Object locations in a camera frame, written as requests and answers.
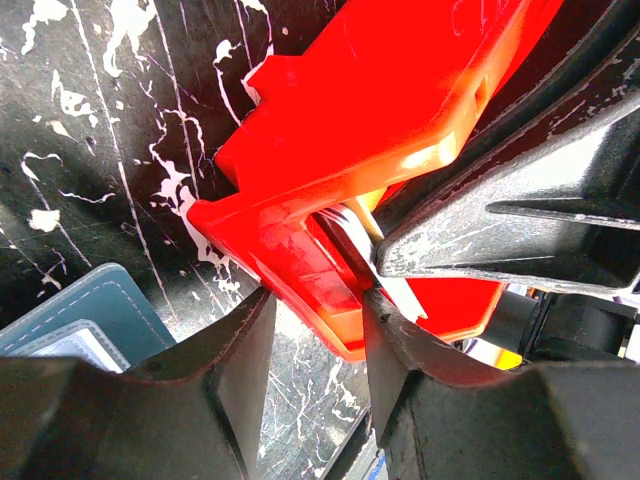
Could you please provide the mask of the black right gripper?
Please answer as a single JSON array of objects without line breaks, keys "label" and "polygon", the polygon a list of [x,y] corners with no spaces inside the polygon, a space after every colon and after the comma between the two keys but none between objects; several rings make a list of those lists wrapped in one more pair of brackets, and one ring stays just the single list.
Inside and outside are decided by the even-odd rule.
[{"label": "black right gripper", "polygon": [[[548,109],[431,191],[384,240],[377,269],[637,292],[638,94]],[[540,363],[502,371],[368,291],[372,423],[389,476],[637,478],[639,368],[618,352],[638,320],[636,308],[595,296],[506,291],[480,338]]]}]

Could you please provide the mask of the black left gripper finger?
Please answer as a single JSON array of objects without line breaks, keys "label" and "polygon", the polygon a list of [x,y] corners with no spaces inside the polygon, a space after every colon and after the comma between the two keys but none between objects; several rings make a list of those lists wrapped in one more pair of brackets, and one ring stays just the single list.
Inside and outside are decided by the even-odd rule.
[{"label": "black left gripper finger", "polygon": [[275,317],[259,288],[122,374],[72,357],[3,359],[2,477],[253,477]]}]

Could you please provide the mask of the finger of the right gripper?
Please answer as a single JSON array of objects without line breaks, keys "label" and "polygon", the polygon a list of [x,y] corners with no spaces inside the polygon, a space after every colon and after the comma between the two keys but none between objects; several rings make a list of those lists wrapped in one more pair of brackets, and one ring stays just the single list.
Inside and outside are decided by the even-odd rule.
[{"label": "finger of the right gripper", "polygon": [[487,105],[459,157],[416,177],[374,210],[380,225],[397,225],[428,194],[533,120],[587,76],[639,25],[637,1],[565,1],[523,63]]}]

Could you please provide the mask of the blue leather card holder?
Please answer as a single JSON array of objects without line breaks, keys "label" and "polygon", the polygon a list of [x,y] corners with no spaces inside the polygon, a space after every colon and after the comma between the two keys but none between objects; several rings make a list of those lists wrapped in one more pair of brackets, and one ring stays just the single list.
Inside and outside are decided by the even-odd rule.
[{"label": "blue leather card holder", "polygon": [[115,373],[176,344],[119,264],[103,264],[1,330],[3,357],[78,357]]}]

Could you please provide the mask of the red plastic card tray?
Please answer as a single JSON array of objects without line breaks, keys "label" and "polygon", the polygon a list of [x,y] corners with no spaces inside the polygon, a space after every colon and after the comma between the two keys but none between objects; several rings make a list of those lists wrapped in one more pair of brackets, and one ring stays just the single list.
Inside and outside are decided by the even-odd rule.
[{"label": "red plastic card tray", "polygon": [[556,1],[349,1],[299,56],[249,78],[259,104],[215,161],[235,186],[189,222],[336,355],[364,357],[363,283],[315,221],[451,164]]}]

